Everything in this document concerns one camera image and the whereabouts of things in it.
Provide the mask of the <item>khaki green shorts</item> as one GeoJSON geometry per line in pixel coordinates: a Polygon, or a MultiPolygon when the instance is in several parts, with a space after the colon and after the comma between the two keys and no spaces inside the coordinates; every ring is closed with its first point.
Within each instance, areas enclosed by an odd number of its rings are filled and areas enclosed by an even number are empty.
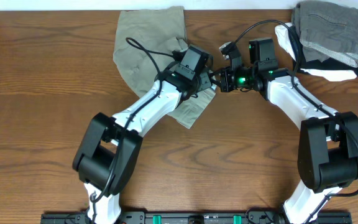
{"type": "Polygon", "coordinates": [[[146,53],[126,42],[127,37],[151,50],[151,56],[163,70],[173,61],[169,55],[174,50],[188,47],[184,7],[121,11],[119,15],[113,61],[128,87],[142,97],[153,86],[157,71],[146,53]]]}

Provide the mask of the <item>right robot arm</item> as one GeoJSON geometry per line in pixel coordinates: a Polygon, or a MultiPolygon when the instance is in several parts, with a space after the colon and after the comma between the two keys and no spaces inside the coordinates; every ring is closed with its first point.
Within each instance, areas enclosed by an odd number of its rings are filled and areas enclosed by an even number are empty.
{"type": "Polygon", "coordinates": [[[326,106],[287,68],[279,68],[271,38],[249,42],[251,66],[242,62],[233,42],[220,46],[230,61],[219,71],[222,92],[259,92],[279,107],[300,130],[297,168],[300,182],[280,211],[265,215],[266,223],[350,223],[337,213],[319,214],[333,197],[358,179],[358,117],[326,106]]]}

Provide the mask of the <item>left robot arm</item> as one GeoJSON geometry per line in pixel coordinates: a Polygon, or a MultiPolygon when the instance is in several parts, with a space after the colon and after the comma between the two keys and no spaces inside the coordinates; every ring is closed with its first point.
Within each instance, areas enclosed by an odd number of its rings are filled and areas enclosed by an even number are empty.
{"type": "Polygon", "coordinates": [[[90,223],[118,220],[119,194],[134,171],[144,136],[182,102],[211,87],[211,54],[191,45],[174,51],[173,58],[133,105],[112,116],[98,113],[89,122],[72,168],[88,193],[90,223]]]}

